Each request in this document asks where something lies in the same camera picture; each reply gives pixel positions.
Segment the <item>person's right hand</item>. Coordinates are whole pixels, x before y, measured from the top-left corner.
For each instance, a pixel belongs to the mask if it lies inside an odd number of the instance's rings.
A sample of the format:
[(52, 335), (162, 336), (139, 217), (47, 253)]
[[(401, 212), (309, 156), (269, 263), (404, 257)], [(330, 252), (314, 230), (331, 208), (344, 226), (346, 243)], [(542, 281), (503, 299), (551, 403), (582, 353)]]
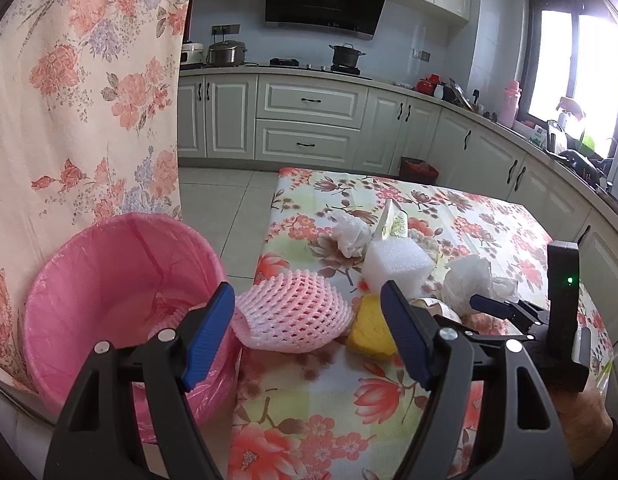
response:
[(612, 435), (614, 425), (594, 380), (580, 392), (548, 389), (574, 467), (584, 465)]

